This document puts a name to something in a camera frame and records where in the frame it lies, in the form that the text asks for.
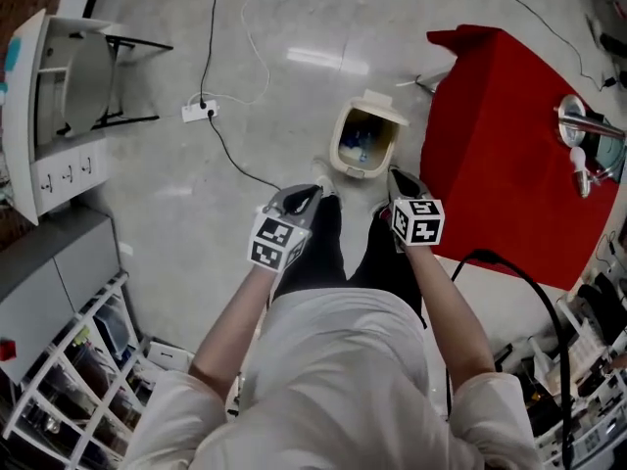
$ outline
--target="power strip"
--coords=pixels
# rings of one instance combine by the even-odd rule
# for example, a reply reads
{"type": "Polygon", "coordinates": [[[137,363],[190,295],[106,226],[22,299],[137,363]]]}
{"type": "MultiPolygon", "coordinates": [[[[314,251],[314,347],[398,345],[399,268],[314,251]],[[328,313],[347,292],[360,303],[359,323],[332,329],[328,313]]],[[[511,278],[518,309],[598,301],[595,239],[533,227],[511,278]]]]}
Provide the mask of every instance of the power strip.
{"type": "Polygon", "coordinates": [[[207,106],[205,107],[204,110],[200,107],[200,103],[196,103],[190,106],[184,106],[183,108],[181,108],[180,112],[183,116],[183,121],[187,123],[188,121],[196,121],[196,120],[202,120],[203,118],[207,118],[208,117],[207,113],[209,112],[209,110],[213,110],[214,117],[217,117],[216,100],[212,99],[211,101],[205,101],[205,104],[207,106]]]}

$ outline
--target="white tile floor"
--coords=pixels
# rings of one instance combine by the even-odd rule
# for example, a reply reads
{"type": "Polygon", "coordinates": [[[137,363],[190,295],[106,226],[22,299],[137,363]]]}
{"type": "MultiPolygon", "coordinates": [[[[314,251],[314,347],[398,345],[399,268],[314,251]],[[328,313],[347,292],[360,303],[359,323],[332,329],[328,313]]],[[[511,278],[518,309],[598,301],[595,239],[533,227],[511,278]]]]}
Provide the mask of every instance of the white tile floor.
{"type": "MultiPolygon", "coordinates": [[[[250,101],[264,90],[265,70],[240,22],[245,1],[217,0],[205,87],[250,101]]],[[[587,74],[598,82],[612,74],[586,26],[589,0],[523,1],[574,44],[587,74]]],[[[107,130],[115,176],[88,200],[111,212],[119,240],[132,249],[132,256],[122,253],[122,262],[141,328],[191,351],[248,269],[245,250],[254,209],[272,194],[231,166],[207,122],[183,124],[180,118],[181,106],[199,90],[211,4],[98,0],[94,15],[174,46],[122,70],[126,114],[157,111],[162,119],[107,130]]],[[[453,56],[429,44],[425,33],[458,24],[502,27],[595,109],[615,124],[627,124],[617,89],[598,92],[579,75],[575,53],[512,0],[250,0],[245,16],[271,73],[269,89],[251,106],[220,99],[216,125],[241,165],[281,186],[307,180],[311,158],[328,152],[342,106],[365,88],[392,96],[410,120],[397,158],[402,167],[417,171],[429,99],[413,86],[395,84],[451,62],[453,56]],[[327,65],[292,61],[290,49],[324,55],[327,65]]],[[[132,57],[141,55],[137,48],[132,57]]],[[[342,247],[351,273],[365,246],[366,212],[384,196],[385,185],[383,180],[342,181],[342,193],[342,247]]],[[[624,217],[624,204],[615,207],[610,226],[624,217]]],[[[517,279],[469,267],[458,283],[495,350],[548,323],[540,302],[517,279]]],[[[558,294],[551,291],[554,299],[558,294]]],[[[442,363],[430,335],[427,352],[436,400],[441,400],[442,363]]]]}

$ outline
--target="white shirt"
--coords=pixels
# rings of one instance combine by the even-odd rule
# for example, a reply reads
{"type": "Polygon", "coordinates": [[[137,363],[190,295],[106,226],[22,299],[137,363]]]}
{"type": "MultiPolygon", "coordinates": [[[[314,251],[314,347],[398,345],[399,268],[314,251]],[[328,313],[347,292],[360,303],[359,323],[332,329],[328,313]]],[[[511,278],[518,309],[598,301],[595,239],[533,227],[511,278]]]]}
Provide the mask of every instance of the white shirt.
{"type": "Polygon", "coordinates": [[[483,374],[457,391],[450,422],[426,397],[422,324],[390,293],[278,298],[226,422],[199,380],[164,373],[135,430],[128,469],[542,468],[518,380],[483,374]]]}

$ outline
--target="white trash can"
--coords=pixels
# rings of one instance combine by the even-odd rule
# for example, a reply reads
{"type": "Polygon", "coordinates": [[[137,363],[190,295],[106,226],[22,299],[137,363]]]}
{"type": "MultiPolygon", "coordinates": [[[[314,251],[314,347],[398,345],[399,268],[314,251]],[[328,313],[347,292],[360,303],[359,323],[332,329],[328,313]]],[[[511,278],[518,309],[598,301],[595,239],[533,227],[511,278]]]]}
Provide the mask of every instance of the white trash can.
{"type": "Polygon", "coordinates": [[[366,90],[351,99],[335,124],[330,160],[333,167],[358,179],[387,170],[401,126],[410,123],[392,108],[392,98],[366,90]]]}

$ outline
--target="black pants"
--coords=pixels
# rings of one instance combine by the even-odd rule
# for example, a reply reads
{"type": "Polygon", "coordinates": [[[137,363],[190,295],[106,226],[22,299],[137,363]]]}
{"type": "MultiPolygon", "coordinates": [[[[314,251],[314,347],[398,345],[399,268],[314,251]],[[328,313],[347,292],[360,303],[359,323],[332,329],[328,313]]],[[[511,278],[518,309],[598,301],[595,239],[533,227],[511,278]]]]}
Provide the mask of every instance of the black pants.
{"type": "Polygon", "coordinates": [[[398,254],[388,223],[377,213],[370,225],[362,263],[347,280],[340,250],[342,214],[336,196],[320,201],[312,223],[312,238],[302,255],[283,273],[274,297],[305,289],[362,287],[392,293],[420,316],[422,296],[405,254],[398,254]]]}
{"type": "Polygon", "coordinates": [[[618,56],[620,58],[627,58],[627,44],[624,42],[621,42],[607,33],[601,33],[599,42],[609,54],[613,54],[614,56],[618,56]]]}

